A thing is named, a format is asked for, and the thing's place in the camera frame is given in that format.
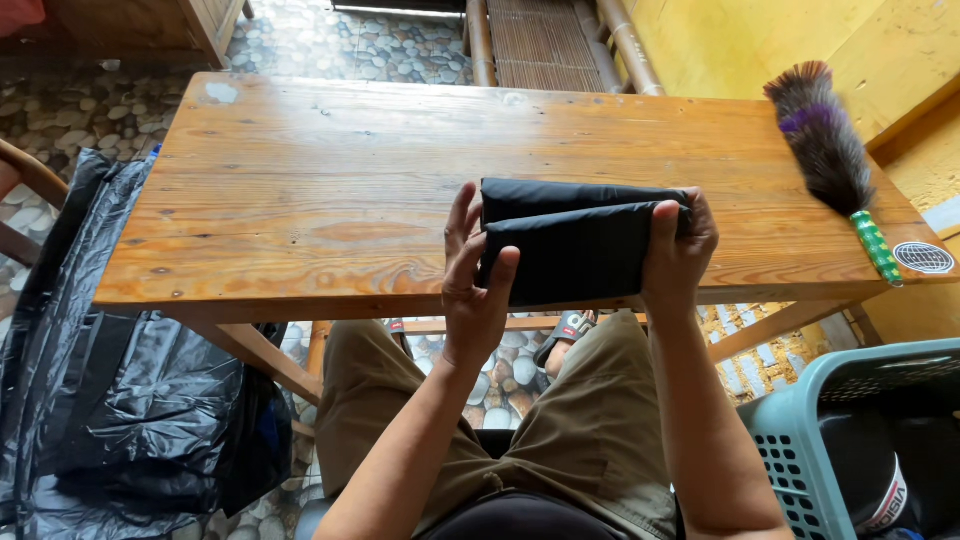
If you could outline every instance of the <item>folded black plastic bag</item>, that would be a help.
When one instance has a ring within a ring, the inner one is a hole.
[[[487,247],[477,284],[486,287],[500,250],[516,246],[510,306],[546,306],[639,294],[654,207],[680,204],[677,236],[692,212],[678,189],[485,178]]]
[[[84,150],[0,358],[0,524],[21,538],[159,536],[289,477],[263,374],[159,312],[91,308],[150,170]],[[284,325],[261,325],[278,343]]]

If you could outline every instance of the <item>forearm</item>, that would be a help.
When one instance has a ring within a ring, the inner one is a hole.
[[[788,533],[759,453],[709,361],[693,309],[648,315],[667,468],[684,520],[702,534]]]
[[[373,445],[314,538],[410,538],[475,383],[476,374],[438,361]]]

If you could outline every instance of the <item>table top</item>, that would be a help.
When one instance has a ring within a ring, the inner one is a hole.
[[[483,177],[702,186],[721,233],[704,304],[888,287],[804,189],[767,102],[200,73],[95,302],[217,323],[439,314],[447,212]],[[873,181],[891,246],[943,246]]]

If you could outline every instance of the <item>blue plastic basket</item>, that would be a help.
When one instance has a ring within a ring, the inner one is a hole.
[[[737,408],[797,538],[856,540],[817,422],[823,402],[853,402],[960,374],[960,339],[831,353],[796,384]]]

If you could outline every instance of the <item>globe sticker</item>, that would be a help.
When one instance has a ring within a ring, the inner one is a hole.
[[[925,274],[946,274],[953,268],[950,253],[923,242],[903,242],[894,248],[894,257],[903,266]]]

